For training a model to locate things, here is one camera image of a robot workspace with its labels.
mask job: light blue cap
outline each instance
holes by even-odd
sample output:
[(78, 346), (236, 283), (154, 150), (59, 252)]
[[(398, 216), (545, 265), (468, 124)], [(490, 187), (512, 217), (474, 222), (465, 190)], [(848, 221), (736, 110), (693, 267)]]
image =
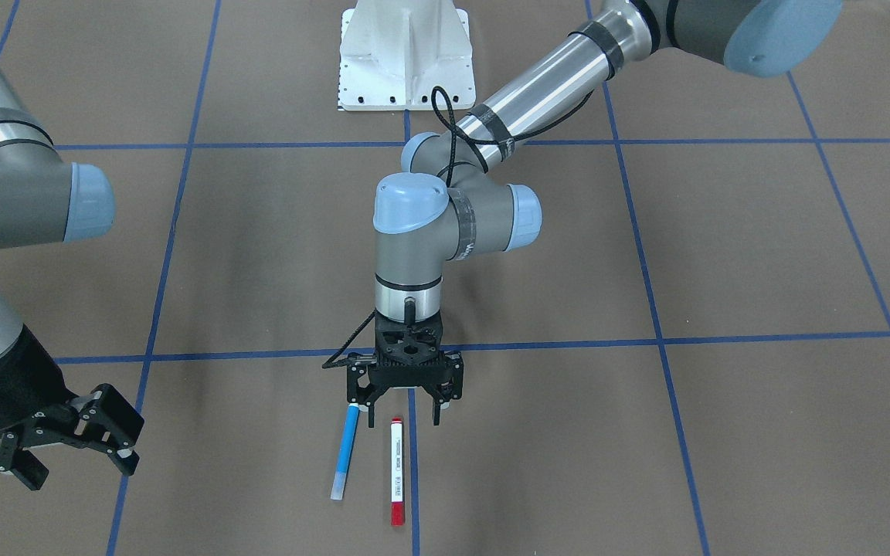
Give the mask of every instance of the light blue cap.
[(105, 236), (116, 219), (116, 196), (105, 172), (91, 164), (71, 164), (71, 199), (64, 242)]
[(508, 184), (513, 194), (513, 228), (510, 229), (508, 248), (530, 246), (541, 233), (541, 201), (526, 185)]
[(373, 205), (373, 228), (405, 233), (434, 222), (448, 208), (448, 188), (430, 174), (403, 172), (380, 180)]
[(438, 134), (432, 133), (432, 131), (424, 131), (423, 134), (411, 137), (410, 141), (403, 145), (403, 152), (400, 152), (401, 172), (410, 172), (410, 163), (414, 162), (414, 154), (417, 154), (417, 149), (421, 147), (424, 141), (428, 141), (432, 137), (438, 137)]
[(762, 0), (734, 31), (723, 64), (771, 77), (805, 60), (830, 34), (843, 0)]

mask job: gray robot arm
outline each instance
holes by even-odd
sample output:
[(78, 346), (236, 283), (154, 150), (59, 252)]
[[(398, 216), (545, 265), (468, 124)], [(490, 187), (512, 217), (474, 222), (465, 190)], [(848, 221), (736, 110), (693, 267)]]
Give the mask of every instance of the gray robot arm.
[(519, 144), (663, 47), (738, 73), (785, 73), (823, 42), (840, 11), (841, 0), (605, 0), (593, 20), (448, 124), (448, 133), (415, 136), (403, 149), (402, 173), (377, 187), (375, 352), (339, 362), (348, 366), (348, 400), (370, 409), (372, 426), (381, 394), (421, 387), (432, 395), (437, 425), (441, 408), (462, 395), (462, 357), (440, 350), (443, 264), (527, 246), (540, 233), (534, 193), (487, 176)]
[[(105, 174), (65, 164), (0, 71), (0, 249), (102, 236), (114, 219)], [(64, 443), (109, 455), (134, 472), (142, 418), (114, 388), (78, 398), (0, 294), (0, 471), (36, 490), (46, 468), (25, 448)]]

